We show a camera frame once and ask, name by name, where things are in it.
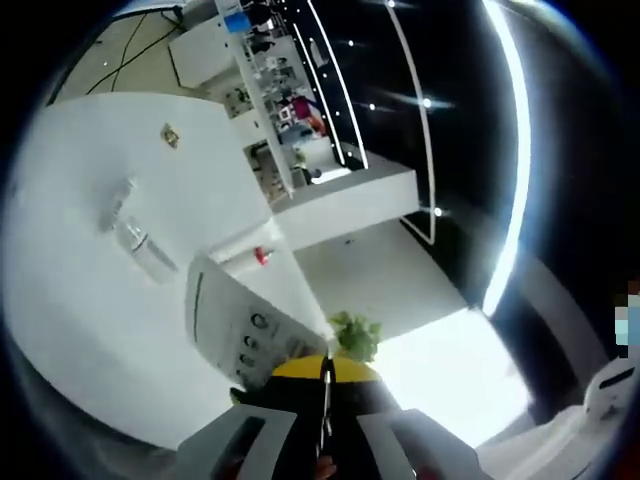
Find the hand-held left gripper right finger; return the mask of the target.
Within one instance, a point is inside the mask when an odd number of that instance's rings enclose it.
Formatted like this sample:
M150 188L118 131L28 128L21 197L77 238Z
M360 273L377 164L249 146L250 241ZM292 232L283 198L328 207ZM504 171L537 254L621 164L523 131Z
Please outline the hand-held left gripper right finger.
M417 409L402 409L365 364L333 359L327 450L338 479L481 479L474 448Z

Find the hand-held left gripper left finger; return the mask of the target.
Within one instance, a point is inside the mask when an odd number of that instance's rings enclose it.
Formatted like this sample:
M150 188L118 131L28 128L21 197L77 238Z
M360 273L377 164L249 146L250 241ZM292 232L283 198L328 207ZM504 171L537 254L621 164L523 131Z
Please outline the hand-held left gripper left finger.
M292 360L183 441L176 479L312 479L325 413L323 358Z

